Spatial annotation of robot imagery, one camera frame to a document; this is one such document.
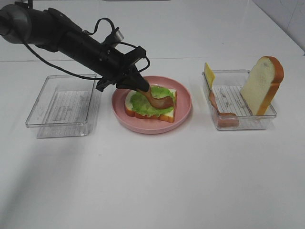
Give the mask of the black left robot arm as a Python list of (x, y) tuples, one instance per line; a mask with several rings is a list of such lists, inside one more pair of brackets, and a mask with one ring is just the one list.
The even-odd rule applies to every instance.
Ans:
[(126, 54), (118, 51), (115, 47), (123, 43), (123, 35), (110, 19), (105, 21), (112, 31), (103, 42), (98, 42), (92, 38), (93, 32), (83, 30), (54, 8), (40, 11), (33, 9), (31, 1), (16, 2), (0, 10), (0, 35), (10, 43), (24, 44), (34, 55), (37, 53), (31, 45), (67, 55), (100, 75), (96, 89), (101, 92), (110, 84), (147, 92), (149, 84), (135, 66), (147, 58), (145, 49), (134, 46)]

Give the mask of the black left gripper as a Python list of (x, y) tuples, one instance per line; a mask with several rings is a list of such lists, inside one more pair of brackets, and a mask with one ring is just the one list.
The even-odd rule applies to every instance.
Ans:
[(109, 85), (118, 89), (148, 92), (150, 85), (141, 76), (135, 64), (146, 57), (146, 50), (141, 46), (124, 54), (115, 48), (104, 45), (99, 55), (91, 61), (90, 69), (102, 76), (95, 89), (103, 92)]

